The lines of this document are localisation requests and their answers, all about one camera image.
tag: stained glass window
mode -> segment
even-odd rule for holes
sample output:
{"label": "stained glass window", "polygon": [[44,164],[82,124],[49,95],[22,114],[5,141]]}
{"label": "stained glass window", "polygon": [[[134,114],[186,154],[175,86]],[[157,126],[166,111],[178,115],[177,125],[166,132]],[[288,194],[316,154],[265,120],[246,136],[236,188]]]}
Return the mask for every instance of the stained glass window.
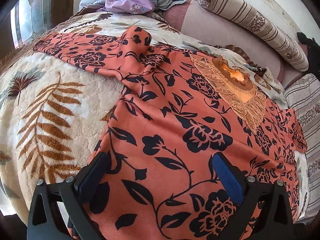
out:
{"label": "stained glass window", "polygon": [[11,30],[15,48],[51,29],[51,0],[19,0],[11,10]]}

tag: striped cushion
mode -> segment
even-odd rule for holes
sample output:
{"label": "striped cushion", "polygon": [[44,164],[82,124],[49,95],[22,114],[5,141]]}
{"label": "striped cushion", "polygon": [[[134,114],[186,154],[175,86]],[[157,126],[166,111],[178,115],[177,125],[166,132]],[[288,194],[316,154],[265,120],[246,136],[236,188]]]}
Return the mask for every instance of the striped cushion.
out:
{"label": "striped cushion", "polygon": [[298,71],[307,71],[309,64],[298,43],[273,25],[244,0],[199,0],[205,9],[220,15],[257,35],[276,50]]}
{"label": "striped cushion", "polygon": [[320,81],[307,74],[284,93],[302,126],[308,144],[306,159],[310,195],[306,203],[305,218],[315,216],[320,209]]}

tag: floral pattern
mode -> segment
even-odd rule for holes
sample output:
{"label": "floral pattern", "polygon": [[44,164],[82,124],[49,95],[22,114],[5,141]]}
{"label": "floral pattern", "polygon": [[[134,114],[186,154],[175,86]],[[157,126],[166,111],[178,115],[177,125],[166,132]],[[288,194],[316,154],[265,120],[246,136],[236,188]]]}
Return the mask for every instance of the floral pattern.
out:
{"label": "floral pattern", "polygon": [[110,163],[84,207],[101,232],[108,238],[126,239],[132,233],[146,239],[148,227],[156,239],[217,237],[238,206],[212,167],[216,152],[260,182],[283,180],[295,220],[299,194],[292,153],[305,152],[306,144],[294,111],[281,111],[267,98],[254,135],[190,57],[212,60],[211,55],[150,44],[151,35],[132,26],[121,37],[53,34],[36,47],[49,55],[55,52],[51,48],[60,48],[55,56],[61,60],[124,84],[92,155],[104,152]]}

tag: blue gripper pad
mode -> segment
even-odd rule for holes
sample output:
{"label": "blue gripper pad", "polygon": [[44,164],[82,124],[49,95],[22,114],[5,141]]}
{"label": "blue gripper pad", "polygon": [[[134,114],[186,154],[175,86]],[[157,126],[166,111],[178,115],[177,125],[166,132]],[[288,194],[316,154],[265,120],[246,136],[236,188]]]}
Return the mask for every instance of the blue gripper pad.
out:
{"label": "blue gripper pad", "polygon": [[212,167],[231,201],[241,205],[244,199],[242,186],[218,154],[212,158]]}

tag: orange fabric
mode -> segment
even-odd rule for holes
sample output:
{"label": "orange fabric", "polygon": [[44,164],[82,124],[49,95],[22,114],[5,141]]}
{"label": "orange fabric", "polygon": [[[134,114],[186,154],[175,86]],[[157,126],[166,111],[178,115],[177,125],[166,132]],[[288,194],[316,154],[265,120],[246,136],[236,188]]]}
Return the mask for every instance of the orange fabric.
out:
{"label": "orange fabric", "polygon": [[[293,151],[305,152],[306,142],[294,111],[281,111],[267,98],[254,135],[190,58],[207,55],[150,43],[151,35],[133,26],[122,37],[54,34],[34,47],[124,84],[91,156],[102,151],[110,159],[85,205],[105,238],[214,239],[237,209],[211,166],[219,151],[246,176],[283,180],[296,220]],[[250,235],[259,208],[243,238]]]}

